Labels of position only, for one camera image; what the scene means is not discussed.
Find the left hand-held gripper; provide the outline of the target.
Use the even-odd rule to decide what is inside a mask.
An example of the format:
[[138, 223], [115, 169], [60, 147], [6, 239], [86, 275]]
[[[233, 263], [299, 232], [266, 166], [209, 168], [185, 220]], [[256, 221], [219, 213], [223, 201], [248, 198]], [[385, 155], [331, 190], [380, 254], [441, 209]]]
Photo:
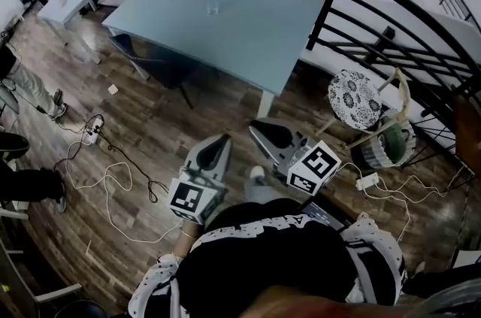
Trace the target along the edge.
[[204, 225], [222, 204], [227, 193], [223, 178], [231, 149], [231, 137], [219, 134], [204, 139], [188, 152], [186, 164], [168, 190], [168, 206], [176, 216]]

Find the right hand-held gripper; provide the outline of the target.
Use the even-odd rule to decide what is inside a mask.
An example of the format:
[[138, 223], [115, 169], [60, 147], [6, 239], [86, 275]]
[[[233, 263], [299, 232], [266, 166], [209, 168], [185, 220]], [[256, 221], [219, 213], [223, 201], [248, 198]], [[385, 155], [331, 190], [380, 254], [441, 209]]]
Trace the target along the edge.
[[315, 195], [340, 167], [339, 157], [324, 141], [299, 138], [282, 120], [254, 119], [249, 131], [265, 157], [277, 164], [275, 177], [285, 186]]

